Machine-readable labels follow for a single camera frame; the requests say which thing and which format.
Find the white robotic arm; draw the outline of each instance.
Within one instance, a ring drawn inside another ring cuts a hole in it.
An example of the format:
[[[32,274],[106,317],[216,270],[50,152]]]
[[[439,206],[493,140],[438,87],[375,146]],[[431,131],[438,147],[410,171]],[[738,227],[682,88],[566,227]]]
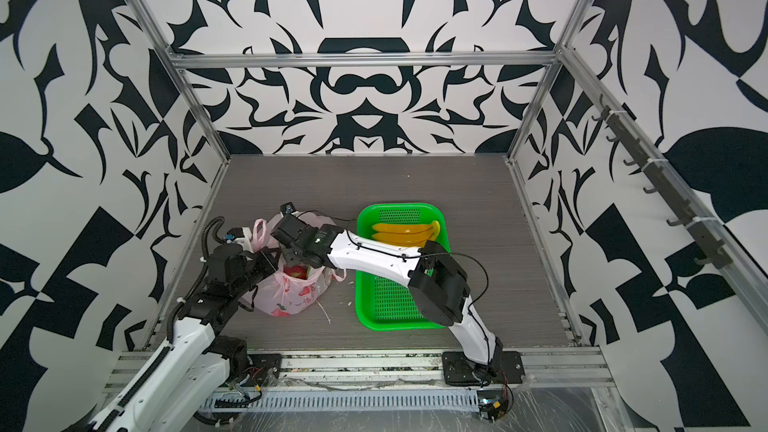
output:
[[[220,332],[236,312],[238,299],[276,270],[277,259],[267,248],[250,250],[250,230],[244,228],[238,235],[207,258],[200,275],[209,269],[205,289],[190,291],[180,311],[170,315],[173,321],[178,312],[181,319],[173,322],[168,338],[86,430],[178,432],[190,417],[199,417],[197,409],[217,387],[243,377],[245,342]],[[463,269],[436,242],[422,248],[397,247],[337,226],[314,228],[289,213],[272,235],[289,265],[352,268],[408,287],[422,315],[453,332],[475,374],[483,380],[496,375],[502,343],[477,315]]]

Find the wall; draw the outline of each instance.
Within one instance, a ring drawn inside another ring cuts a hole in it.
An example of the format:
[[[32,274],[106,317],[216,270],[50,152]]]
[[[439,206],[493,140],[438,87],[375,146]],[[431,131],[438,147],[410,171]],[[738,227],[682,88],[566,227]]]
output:
[[[575,0],[147,2],[178,53],[274,54],[552,50]],[[218,70],[190,81],[233,153],[506,152],[537,69],[253,69],[253,80]]]
[[[122,0],[0,20],[0,416],[56,431],[141,340],[220,160]]]
[[[766,0],[596,0],[575,45],[765,266]],[[768,337],[567,71],[517,162],[556,273],[639,430],[764,430]]]

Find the gray wood grain surface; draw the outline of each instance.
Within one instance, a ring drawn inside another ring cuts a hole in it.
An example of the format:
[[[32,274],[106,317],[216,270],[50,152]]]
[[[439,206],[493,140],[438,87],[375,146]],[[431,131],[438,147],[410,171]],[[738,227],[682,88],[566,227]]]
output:
[[[235,156],[210,217],[225,216],[222,231],[251,227],[257,218],[272,218],[285,202],[293,202],[299,210],[316,209],[341,218],[355,218],[375,203],[433,204],[446,216],[452,250],[476,257],[488,270],[490,287],[476,309],[504,346],[568,343],[500,155]],[[186,293],[197,277],[199,256],[198,243],[182,271],[176,295]],[[469,259],[456,260],[467,271],[472,294],[479,294],[485,287],[482,271]],[[240,310],[224,334],[244,338],[255,349],[458,346],[447,329],[379,332],[364,327],[355,313],[353,281],[354,274],[348,274],[346,281],[333,282],[320,296],[330,324],[317,304],[291,317]]]

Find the clear plastic sheet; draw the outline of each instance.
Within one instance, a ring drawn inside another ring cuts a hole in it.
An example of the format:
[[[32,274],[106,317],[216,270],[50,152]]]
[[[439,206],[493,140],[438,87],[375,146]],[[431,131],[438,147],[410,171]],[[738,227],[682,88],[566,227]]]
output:
[[[240,414],[232,425],[218,430],[236,432],[312,432],[324,430],[360,430],[397,432],[423,430],[429,432],[514,431],[514,432],[594,432],[623,430],[618,427],[621,416],[614,397],[607,388],[542,387],[528,376],[526,383],[513,389],[514,403],[507,414],[489,423],[476,412],[441,410],[312,411],[296,412],[263,410]],[[288,398],[293,391],[264,389],[264,398]],[[184,432],[210,432],[214,427],[190,420]]]

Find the green plastic basket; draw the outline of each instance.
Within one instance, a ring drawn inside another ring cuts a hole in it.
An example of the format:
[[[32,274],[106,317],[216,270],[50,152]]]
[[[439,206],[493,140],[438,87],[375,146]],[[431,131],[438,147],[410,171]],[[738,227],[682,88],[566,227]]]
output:
[[[385,224],[440,223],[436,242],[447,251],[448,234],[442,212],[429,204],[375,204],[368,206],[357,217],[357,235],[371,238],[373,226]],[[355,282],[355,310],[363,325],[374,331],[402,331],[423,328],[442,328],[418,312],[408,288],[366,272],[357,271]]]

